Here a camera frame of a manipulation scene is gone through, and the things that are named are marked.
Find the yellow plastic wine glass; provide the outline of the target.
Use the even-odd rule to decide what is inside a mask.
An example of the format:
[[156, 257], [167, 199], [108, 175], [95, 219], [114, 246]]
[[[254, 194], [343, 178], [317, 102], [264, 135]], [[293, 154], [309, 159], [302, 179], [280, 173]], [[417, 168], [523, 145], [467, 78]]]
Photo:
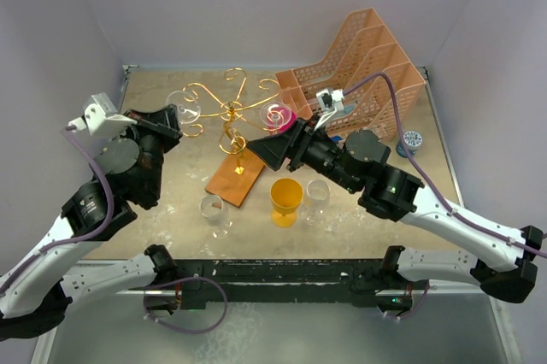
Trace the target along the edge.
[[297, 210], [303, 200], [302, 186], [294, 179], [278, 179], [270, 189], [270, 199], [272, 222], [281, 228], [291, 227], [297, 220]]

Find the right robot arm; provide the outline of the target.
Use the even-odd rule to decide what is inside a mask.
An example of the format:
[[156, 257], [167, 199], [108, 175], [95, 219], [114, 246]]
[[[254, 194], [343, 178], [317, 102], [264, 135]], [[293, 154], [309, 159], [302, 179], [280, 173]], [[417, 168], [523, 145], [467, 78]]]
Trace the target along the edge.
[[459, 248], [391, 246], [379, 273], [386, 286], [433, 279], [476, 285], [504, 302], [526, 300], [538, 276], [533, 260], [545, 255], [541, 230], [505, 226], [445, 199], [426, 179], [388, 164], [390, 148], [369, 130], [352, 132], [338, 145], [313, 125], [298, 119], [285, 132], [251, 140], [247, 147], [274, 171], [311, 167], [359, 194], [358, 204], [369, 214], [421, 228]]

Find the clear champagne flute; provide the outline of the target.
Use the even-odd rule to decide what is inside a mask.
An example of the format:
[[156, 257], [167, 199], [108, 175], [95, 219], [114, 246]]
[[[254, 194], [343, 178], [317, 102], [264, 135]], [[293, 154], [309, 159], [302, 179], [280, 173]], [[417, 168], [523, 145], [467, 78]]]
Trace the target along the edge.
[[266, 103], [260, 111], [260, 118], [270, 134], [286, 131], [296, 120], [288, 105], [281, 102]]

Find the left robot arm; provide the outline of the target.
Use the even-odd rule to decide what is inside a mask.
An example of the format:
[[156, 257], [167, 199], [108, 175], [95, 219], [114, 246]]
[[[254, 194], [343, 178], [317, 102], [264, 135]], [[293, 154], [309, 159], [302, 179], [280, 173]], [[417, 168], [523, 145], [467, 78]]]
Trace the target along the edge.
[[157, 206], [164, 156], [182, 137], [177, 109], [127, 110], [126, 120], [97, 156], [82, 155], [93, 177], [62, 206], [53, 226], [26, 258], [1, 277], [1, 339], [29, 339], [59, 326], [85, 302], [117, 291], [154, 285], [166, 289], [177, 277], [163, 245], [151, 245], [100, 273], [70, 274], [85, 255], [133, 223], [137, 205]]

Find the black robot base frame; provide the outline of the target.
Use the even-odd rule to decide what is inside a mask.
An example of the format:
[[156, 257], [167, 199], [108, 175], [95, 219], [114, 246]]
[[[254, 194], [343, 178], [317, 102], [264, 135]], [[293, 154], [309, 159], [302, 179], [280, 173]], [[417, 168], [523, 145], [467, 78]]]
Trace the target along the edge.
[[358, 308], [408, 311], [410, 292], [426, 289], [426, 281], [404, 279], [381, 259], [178, 259], [163, 245], [144, 251], [151, 258], [153, 285], [180, 285], [183, 310], [209, 303], [343, 303]]

